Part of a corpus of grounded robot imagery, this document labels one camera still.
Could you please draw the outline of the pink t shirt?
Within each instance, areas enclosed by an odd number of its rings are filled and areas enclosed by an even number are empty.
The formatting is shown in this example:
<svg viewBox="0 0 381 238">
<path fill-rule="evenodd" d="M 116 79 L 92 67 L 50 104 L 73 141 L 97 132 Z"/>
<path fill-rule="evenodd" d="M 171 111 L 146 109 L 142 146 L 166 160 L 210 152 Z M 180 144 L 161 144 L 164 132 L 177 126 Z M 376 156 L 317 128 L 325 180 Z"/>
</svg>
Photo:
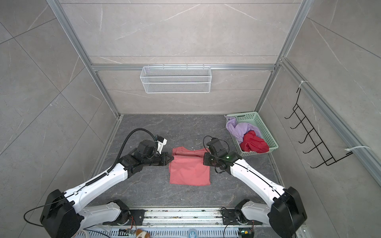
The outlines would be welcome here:
<svg viewBox="0 0 381 238">
<path fill-rule="evenodd" d="M 209 186 L 210 167 L 203 164 L 206 152 L 205 149 L 174 148 L 172 150 L 174 159 L 169 165 L 170 184 Z"/>
</svg>

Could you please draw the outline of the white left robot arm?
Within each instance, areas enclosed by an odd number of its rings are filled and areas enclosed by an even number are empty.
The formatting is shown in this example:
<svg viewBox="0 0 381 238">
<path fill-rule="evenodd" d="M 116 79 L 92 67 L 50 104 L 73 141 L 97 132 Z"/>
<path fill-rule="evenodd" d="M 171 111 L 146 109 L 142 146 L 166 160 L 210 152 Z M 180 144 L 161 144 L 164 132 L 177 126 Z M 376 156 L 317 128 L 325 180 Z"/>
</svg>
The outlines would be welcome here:
<svg viewBox="0 0 381 238">
<path fill-rule="evenodd" d="M 117 199 L 105 205 L 89 203 L 114 185 L 139 173 L 145 166 L 165 166 L 173 157 L 162 149 L 167 140 L 144 140 L 123 156 L 113 168 L 65 192 L 51 192 L 43 208 L 40 223 L 52 238 L 71 238 L 84 228 L 98 224 L 124 225 L 129 222 L 129 207 Z"/>
</svg>

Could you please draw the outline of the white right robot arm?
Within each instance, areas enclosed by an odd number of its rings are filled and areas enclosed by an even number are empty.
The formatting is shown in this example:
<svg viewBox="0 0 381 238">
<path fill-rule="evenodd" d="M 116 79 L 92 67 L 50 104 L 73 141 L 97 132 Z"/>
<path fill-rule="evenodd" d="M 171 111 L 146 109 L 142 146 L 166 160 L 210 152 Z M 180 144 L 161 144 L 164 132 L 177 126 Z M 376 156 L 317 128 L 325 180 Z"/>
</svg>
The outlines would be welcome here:
<svg viewBox="0 0 381 238">
<path fill-rule="evenodd" d="M 206 166 L 219 167 L 241 180 L 263 199 L 266 205 L 246 201 L 239 206 L 246 220 L 269 224 L 282 238 L 296 237 L 297 230 L 307 220 L 307 213 L 300 194 L 295 188 L 284 188 L 274 183 L 234 152 L 222 158 L 206 152 L 203 163 Z"/>
</svg>

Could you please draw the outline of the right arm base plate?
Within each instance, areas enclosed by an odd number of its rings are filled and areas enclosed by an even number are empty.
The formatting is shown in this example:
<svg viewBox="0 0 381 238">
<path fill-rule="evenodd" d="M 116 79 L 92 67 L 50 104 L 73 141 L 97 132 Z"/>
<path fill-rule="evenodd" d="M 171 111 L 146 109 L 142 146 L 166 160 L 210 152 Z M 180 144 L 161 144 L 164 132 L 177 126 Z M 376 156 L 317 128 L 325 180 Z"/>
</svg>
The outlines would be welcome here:
<svg viewBox="0 0 381 238">
<path fill-rule="evenodd" d="M 223 219 L 224 225 L 262 225 L 262 222 L 256 220 L 248 220 L 241 210 L 237 209 L 227 209 L 222 207 L 220 213 Z"/>
</svg>

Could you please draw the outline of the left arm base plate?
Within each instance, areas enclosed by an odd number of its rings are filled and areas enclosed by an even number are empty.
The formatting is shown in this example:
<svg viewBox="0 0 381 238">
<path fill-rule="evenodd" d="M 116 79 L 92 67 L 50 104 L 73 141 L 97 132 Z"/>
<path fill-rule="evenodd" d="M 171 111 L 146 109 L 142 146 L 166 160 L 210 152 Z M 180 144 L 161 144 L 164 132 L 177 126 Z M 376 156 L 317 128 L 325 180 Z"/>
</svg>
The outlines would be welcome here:
<svg viewBox="0 0 381 238">
<path fill-rule="evenodd" d="M 144 220 L 145 210 L 122 211 L 115 221 L 104 222 L 103 225 L 110 226 L 141 226 Z"/>
</svg>

